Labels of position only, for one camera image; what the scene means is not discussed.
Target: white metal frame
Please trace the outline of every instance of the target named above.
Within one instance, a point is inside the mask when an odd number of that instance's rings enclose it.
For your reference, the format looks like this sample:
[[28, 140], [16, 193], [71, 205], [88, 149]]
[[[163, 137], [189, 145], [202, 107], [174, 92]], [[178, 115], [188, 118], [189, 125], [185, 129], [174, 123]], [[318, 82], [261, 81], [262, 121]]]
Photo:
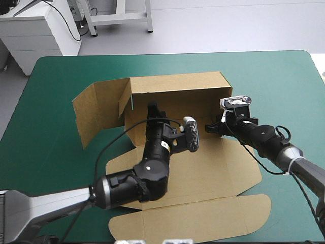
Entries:
[[116, 0], [116, 14], [92, 15], [88, 0], [81, 0], [82, 8], [92, 36], [97, 36], [97, 25], [124, 24], [130, 22], [148, 23], [148, 32], [153, 32], [150, 0], [144, 0], [145, 13], [125, 13], [125, 0]]

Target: white drawer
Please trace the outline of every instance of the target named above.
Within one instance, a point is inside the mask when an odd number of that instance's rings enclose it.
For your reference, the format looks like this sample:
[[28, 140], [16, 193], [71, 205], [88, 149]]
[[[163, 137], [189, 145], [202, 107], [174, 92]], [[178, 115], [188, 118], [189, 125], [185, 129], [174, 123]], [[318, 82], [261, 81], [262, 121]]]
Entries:
[[54, 36], [1, 37], [9, 51], [58, 50]]
[[62, 56], [60, 50], [11, 51], [10, 53], [25, 75], [31, 74], [39, 58], [46, 56]]
[[0, 37], [49, 35], [52, 32], [45, 19], [0, 21]]

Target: open cardboard box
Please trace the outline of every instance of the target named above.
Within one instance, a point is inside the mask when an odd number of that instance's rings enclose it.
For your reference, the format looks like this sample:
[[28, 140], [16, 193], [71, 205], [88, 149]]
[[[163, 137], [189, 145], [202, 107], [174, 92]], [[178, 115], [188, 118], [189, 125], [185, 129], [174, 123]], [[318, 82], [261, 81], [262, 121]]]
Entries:
[[[237, 197], [262, 180], [257, 163], [238, 142], [204, 130], [222, 113], [219, 99], [231, 93], [220, 72], [209, 72], [96, 82], [73, 100], [83, 147], [102, 129], [128, 128], [146, 119], [151, 101], [157, 101], [169, 118], [182, 121], [192, 116], [198, 123], [199, 150], [171, 156], [165, 196], [126, 204], [142, 211], [111, 219], [109, 229], [116, 239], [144, 239], [148, 244], [173, 238], [204, 242], [249, 234], [266, 222], [271, 210], [268, 196]], [[107, 174], [140, 162], [145, 124], [127, 135], [136, 148], [111, 160]]]

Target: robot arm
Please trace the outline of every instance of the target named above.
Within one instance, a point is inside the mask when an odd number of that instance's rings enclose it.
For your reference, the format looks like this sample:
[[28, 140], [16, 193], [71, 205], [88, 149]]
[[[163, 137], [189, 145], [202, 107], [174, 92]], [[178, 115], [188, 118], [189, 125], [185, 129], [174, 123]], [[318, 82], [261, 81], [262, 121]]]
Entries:
[[[316, 215], [325, 230], [325, 170], [305, 159], [303, 152], [289, 142], [289, 130], [279, 126], [259, 126], [258, 119], [250, 116], [250, 104], [251, 98], [247, 96], [221, 99], [223, 116], [217, 118], [216, 123], [206, 125], [206, 131], [236, 137], [241, 144], [255, 148], [260, 157], [269, 159], [283, 172], [294, 173], [318, 197]], [[288, 138], [278, 128], [285, 129]]]
[[31, 197], [14, 190], [0, 192], [0, 244], [33, 243], [42, 226], [82, 208], [110, 209], [136, 200], [161, 198], [167, 192], [171, 154], [196, 151], [199, 136], [193, 118], [185, 117], [178, 133], [155, 103], [148, 105], [151, 118], [155, 120], [147, 122], [143, 158], [133, 169], [104, 175], [94, 187], [43, 196]]

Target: white cabinet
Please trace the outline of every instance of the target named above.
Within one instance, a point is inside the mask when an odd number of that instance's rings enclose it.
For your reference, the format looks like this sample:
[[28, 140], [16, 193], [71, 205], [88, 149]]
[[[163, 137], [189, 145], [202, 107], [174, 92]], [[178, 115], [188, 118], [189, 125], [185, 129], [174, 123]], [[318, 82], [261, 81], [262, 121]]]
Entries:
[[[44, 2], [13, 17], [30, 0], [21, 0], [8, 14], [0, 16], [0, 39], [10, 51], [25, 75], [30, 75], [36, 61], [45, 56], [76, 56], [81, 41], [71, 36], [60, 14]], [[76, 39], [79, 33], [67, 1], [53, 4], [65, 17]]]

